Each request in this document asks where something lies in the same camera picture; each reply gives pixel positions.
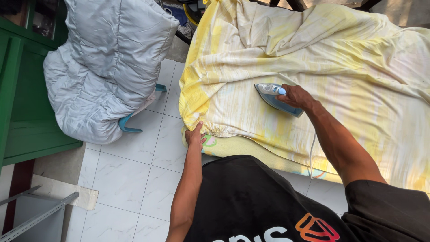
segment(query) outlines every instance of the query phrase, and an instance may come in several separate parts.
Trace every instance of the blue plastic chair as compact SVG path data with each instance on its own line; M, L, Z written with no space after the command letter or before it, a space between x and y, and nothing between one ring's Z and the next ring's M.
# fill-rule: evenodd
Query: blue plastic chair
M167 92L167 88L164 85L161 84L156 84L155 85L155 91L161 91L161 92ZM125 127L126 122L128 121L128 119L134 114L134 112L132 112L131 114L127 115L126 117L120 118L120 120L118 121L118 126L120 127L120 129L123 132L142 132L141 129L134 129L134 128L127 128Z

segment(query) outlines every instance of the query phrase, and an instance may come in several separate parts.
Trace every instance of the white tile floor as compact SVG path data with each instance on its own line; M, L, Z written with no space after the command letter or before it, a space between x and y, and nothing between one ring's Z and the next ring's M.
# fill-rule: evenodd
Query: white tile floor
M124 133L109 145L87 143L78 185L99 191L97 205L92 211L73 207L67 242L165 241L187 151L178 111L183 69L183 63L163 60L158 83L168 92L157 92L156 101L127 122L142 133ZM203 162L214 159L202 157ZM347 210L341 184L276 172L337 214Z

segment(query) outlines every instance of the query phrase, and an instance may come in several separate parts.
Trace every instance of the hand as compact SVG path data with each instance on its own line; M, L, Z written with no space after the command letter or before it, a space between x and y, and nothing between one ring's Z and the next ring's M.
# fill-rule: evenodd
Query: hand
M203 138L205 136L204 133L200 134L202 127L203 121L200 121L193 131L185 131L185 140L187 141L188 147L199 145L200 150L203 149L203 143L206 141L206 138Z
M294 107L304 109L308 107L315 99L301 86L290 86L287 84L282 84L282 88L287 91L286 96L278 95L276 100L285 102L286 104Z

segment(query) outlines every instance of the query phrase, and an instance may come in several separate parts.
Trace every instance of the wrinkled fabric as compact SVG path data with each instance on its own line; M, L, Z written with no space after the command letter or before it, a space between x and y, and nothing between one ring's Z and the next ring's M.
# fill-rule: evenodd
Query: wrinkled fabric
M179 111L193 129L248 137L309 166L314 127L269 106L254 84L301 85L374 158L391 185L430 192L430 30L321 4L304 12L217 0L193 37ZM335 173L318 140L312 165Z
M118 119L154 99L179 21L153 0L66 0L67 42L43 68L61 130L94 144L122 135Z

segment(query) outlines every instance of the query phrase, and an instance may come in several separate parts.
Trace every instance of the steam iron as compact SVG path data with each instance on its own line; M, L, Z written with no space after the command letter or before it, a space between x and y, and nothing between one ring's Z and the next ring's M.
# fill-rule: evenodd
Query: steam iron
M277 95L287 94L287 92L281 87L281 85L275 83L260 83L255 84L255 88L257 88L257 91L263 98L263 100L267 102L270 106L283 112L289 113L296 118L299 118L303 113L303 109L293 108L290 105L275 99Z

